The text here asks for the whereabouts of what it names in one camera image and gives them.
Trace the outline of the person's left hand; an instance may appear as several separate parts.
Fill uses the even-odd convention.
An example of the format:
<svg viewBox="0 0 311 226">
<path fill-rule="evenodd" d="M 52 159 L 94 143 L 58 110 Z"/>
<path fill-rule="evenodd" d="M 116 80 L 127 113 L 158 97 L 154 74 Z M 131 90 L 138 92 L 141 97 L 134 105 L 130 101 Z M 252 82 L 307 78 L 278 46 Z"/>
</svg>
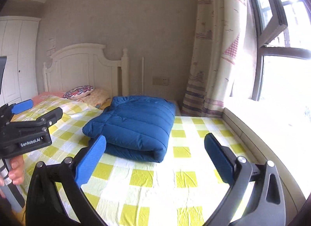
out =
<svg viewBox="0 0 311 226">
<path fill-rule="evenodd" d="M 10 159 L 11 170 L 9 171 L 9 177 L 15 185 L 21 185 L 24 182 L 24 158 L 23 155 L 19 155 Z"/>
</svg>

